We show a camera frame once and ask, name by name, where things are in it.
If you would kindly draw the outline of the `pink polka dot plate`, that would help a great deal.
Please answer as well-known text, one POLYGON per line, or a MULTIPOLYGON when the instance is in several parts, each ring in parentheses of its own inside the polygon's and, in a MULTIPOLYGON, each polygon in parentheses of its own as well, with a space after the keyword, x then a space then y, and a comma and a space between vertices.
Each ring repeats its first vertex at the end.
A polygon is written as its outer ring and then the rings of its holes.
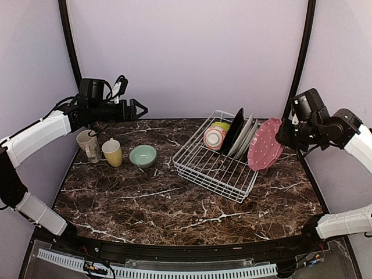
POLYGON ((270 168, 281 156, 284 147, 276 140, 281 124, 280 119, 270 118, 255 133, 247 155, 253 171, 270 168))

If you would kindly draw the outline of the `yellow ceramic cup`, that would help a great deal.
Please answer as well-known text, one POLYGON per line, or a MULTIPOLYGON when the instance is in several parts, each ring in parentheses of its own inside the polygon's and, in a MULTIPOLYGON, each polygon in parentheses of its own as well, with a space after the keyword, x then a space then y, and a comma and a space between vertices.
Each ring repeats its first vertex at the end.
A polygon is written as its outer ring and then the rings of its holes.
POLYGON ((101 148, 104 157, 112 167, 119 167, 123 162, 123 154, 120 142, 111 138, 101 148))

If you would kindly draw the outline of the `light teal ceramic bowl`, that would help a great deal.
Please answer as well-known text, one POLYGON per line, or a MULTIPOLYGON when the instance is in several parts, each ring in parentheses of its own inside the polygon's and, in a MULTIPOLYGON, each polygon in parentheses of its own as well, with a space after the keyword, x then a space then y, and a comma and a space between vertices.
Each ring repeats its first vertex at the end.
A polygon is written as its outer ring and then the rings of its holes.
POLYGON ((157 151, 150 145, 139 145, 129 155, 130 162, 140 169, 151 167, 157 157, 157 151))

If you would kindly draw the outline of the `cream patterned ceramic mug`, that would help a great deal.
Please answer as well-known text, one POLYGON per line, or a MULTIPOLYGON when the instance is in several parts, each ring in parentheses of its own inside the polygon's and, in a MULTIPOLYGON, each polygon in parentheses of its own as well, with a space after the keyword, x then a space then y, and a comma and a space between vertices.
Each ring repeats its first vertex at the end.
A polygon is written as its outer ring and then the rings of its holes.
POLYGON ((76 136, 76 141, 90 163, 98 163, 101 160, 101 149, 94 130, 80 132, 76 136))

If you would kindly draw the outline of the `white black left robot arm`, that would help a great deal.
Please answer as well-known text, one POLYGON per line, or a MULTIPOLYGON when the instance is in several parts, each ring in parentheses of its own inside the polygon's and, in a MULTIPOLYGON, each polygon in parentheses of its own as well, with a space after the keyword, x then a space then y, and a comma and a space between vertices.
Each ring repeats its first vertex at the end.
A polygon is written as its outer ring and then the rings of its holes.
POLYGON ((128 80, 123 75, 113 86, 105 80, 84 78, 77 95, 59 101, 45 117, 1 140, 2 203, 59 236, 60 245, 69 253, 78 253, 82 248, 81 239, 71 232, 74 225, 31 194, 16 169, 54 140, 82 127, 95 122, 133 121, 146 115, 146 106, 135 99, 121 98, 127 85, 128 80))

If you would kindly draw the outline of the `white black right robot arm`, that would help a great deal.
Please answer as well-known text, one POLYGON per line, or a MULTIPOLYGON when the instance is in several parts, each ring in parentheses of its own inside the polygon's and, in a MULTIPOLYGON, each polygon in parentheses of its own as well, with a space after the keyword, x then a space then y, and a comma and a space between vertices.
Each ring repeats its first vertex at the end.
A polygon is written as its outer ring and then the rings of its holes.
MULTIPOLYGON (((292 119, 285 117, 276 140, 302 156, 320 148, 333 146, 346 151, 371 170, 371 129, 346 108, 330 115, 314 88, 289 99, 292 119)), ((296 246, 309 252, 320 239, 363 233, 371 237, 371 206, 336 214, 318 214, 311 217, 297 238, 296 246)))

